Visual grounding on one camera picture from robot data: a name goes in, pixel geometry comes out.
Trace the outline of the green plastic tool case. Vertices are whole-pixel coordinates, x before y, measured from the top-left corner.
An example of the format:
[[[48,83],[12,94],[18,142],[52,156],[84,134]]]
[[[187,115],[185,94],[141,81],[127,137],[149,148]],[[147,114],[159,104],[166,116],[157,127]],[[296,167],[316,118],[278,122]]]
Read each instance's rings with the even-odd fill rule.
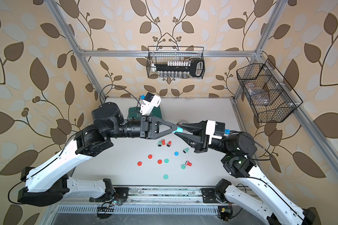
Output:
[[[154,107],[150,113],[151,116],[156,116],[162,119],[161,109],[160,107]],[[128,119],[139,119],[141,117],[140,108],[139,107],[131,107],[128,110]]]

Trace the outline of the black white tool in basket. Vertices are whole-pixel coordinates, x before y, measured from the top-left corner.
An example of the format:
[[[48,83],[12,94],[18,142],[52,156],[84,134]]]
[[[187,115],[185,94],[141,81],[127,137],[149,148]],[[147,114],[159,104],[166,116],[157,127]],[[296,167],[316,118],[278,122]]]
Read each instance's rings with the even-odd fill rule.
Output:
[[[177,76],[179,78],[201,78],[205,73],[205,61],[199,58],[190,58],[187,61],[169,61],[163,63],[151,63],[147,67],[150,72],[158,75]]]

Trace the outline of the plastic bag in basket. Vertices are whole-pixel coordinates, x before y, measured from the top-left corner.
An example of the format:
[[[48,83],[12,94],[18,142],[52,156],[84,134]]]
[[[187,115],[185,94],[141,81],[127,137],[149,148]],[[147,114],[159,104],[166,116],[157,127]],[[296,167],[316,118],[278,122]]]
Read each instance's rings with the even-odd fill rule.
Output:
[[[246,83],[245,88],[249,94],[249,103],[254,106],[270,105],[270,93],[268,90],[256,87],[254,83]]]

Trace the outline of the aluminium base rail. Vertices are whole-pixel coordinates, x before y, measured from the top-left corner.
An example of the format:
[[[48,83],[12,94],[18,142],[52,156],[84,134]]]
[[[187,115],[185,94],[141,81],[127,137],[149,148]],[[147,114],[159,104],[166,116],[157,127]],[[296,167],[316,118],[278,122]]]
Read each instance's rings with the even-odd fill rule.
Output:
[[[218,215],[232,213],[234,207],[256,216],[271,216],[272,211],[250,188],[230,186],[227,202],[215,198],[212,187],[117,187],[121,197],[109,203],[80,202],[70,199],[49,206],[48,215],[97,214],[158,214],[158,215]]]

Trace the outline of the aluminium cage frame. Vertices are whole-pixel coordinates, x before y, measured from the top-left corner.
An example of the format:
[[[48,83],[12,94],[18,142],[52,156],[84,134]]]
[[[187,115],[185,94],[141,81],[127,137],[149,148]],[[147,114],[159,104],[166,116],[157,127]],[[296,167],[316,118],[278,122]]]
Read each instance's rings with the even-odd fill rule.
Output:
[[[99,99],[112,84],[205,98],[172,122],[223,112],[264,146],[287,194],[338,192],[338,1],[46,1]]]

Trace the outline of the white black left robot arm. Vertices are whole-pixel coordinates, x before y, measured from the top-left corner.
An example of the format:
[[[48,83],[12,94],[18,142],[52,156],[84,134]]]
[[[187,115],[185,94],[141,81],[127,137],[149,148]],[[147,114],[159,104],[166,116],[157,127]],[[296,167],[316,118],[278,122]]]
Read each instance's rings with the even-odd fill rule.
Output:
[[[159,139],[182,132],[176,124],[161,118],[143,115],[125,120],[118,105],[107,102],[92,111],[93,124],[77,132],[64,149],[39,167],[22,170],[16,204],[49,206],[68,197],[89,197],[94,201],[116,201],[118,196],[111,179],[79,181],[68,172],[79,164],[114,146],[113,138]]]

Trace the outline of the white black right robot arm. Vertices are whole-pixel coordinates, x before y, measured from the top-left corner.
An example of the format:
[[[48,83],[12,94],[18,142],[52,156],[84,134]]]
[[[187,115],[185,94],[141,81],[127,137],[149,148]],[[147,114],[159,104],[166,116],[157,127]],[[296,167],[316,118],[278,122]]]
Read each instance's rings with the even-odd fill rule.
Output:
[[[315,213],[302,209],[286,197],[262,172],[253,155],[260,147],[247,132],[233,131],[215,121],[179,123],[175,135],[196,153],[208,149],[224,153],[221,159],[226,172],[248,186],[258,198],[221,179],[215,187],[216,199],[231,202],[260,219],[266,225],[312,225]]]

